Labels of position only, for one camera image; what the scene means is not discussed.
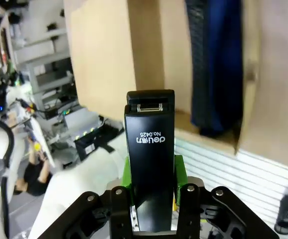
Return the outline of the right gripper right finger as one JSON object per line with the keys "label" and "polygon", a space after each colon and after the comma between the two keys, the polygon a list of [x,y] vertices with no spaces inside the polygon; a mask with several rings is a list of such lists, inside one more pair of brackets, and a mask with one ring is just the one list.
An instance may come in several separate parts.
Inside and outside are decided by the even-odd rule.
{"label": "right gripper right finger", "polygon": [[277,239],[278,235],[230,189],[208,191],[197,177],[187,176],[181,155],[174,158],[174,196],[179,207],[177,234],[198,239],[200,221],[206,220],[225,239]]}

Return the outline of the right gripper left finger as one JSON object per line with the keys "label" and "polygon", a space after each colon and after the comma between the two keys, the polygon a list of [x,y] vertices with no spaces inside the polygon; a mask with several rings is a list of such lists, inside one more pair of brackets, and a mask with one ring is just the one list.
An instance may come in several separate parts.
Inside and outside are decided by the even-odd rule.
{"label": "right gripper left finger", "polygon": [[40,236],[40,239],[90,239],[109,224],[111,239],[133,239],[131,183],[102,195],[82,193]]}

